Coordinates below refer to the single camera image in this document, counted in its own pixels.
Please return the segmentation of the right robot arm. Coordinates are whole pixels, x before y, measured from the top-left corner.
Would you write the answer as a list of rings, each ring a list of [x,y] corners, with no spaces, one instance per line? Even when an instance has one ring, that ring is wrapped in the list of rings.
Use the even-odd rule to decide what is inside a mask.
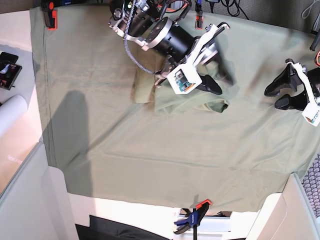
[[[156,87],[168,81],[177,95],[186,95],[195,89],[221,95],[223,91],[214,78],[200,75],[197,68],[216,62],[218,76],[228,84],[233,83],[216,41],[217,36],[230,26],[226,22],[210,24],[204,34],[192,36],[179,25],[191,9],[192,1],[183,1],[175,19],[165,15],[172,3],[171,0],[112,0],[108,25],[123,38],[125,52],[131,61],[155,76]],[[128,42],[165,57],[162,69],[155,71],[144,67],[130,52]]]

